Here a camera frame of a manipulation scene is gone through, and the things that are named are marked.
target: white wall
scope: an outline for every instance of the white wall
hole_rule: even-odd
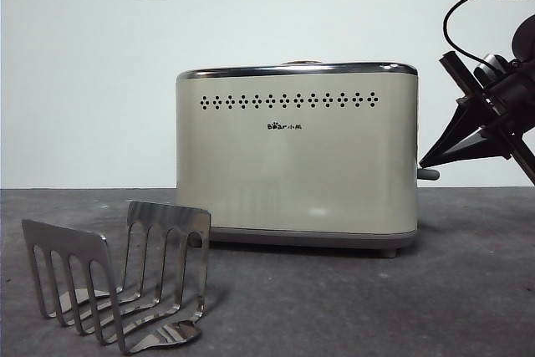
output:
[[[461,96],[438,63],[455,1],[2,0],[2,186],[173,187],[177,74],[295,59],[416,66],[423,156]],[[534,10],[534,0],[476,0],[451,34],[510,59]],[[529,184],[503,159],[441,172],[440,186]]]

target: toaster vent hole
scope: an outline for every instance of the toaster vent hole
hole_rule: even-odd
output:
[[[317,106],[323,106],[325,108],[330,108],[331,106],[339,106],[340,108],[345,108],[345,106],[354,105],[355,108],[359,108],[363,105],[369,105],[369,107],[374,108],[379,102],[379,96],[375,92],[369,92],[368,96],[366,94],[361,94],[360,92],[354,93],[345,93],[340,92],[337,94],[332,93],[322,93],[322,94],[267,94],[262,97],[262,94],[252,94],[252,95],[214,95],[213,97],[203,95],[199,99],[199,105],[203,110],[209,110],[211,106],[215,110],[220,109],[232,109],[233,105],[240,106],[241,109],[246,109],[247,105],[251,103],[251,106],[254,106],[254,109],[258,110],[262,108],[262,104],[265,104],[269,109],[273,109],[277,104],[280,104],[283,109],[288,107],[292,109],[293,106],[297,109],[301,109],[301,106],[309,104],[311,108]]]

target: gray concrete floor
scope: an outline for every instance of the gray concrete floor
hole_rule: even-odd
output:
[[[103,232],[116,254],[128,200],[172,201],[174,191],[1,195],[3,355],[119,355],[116,345],[40,317],[20,220]],[[535,189],[426,188],[419,196],[420,234],[395,259],[214,245],[202,336],[143,355],[534,356]]]

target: cream toaster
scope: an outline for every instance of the cream toaster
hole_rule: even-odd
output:
[[[416,234],[418,75],[394,63],[187,71],[177,201],[211,238],[395,253]]]

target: chrome trim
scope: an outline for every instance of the chrome trim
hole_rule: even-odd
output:
[[[397,63],[301,63],[277,66],[232,67],[224,69],[189,70],[178,79],[219,79],[224,77],[256,77],[263,75],[297,74],[347,74],[347,73],[402,73],[418,75],[418,71],[408,64]]]

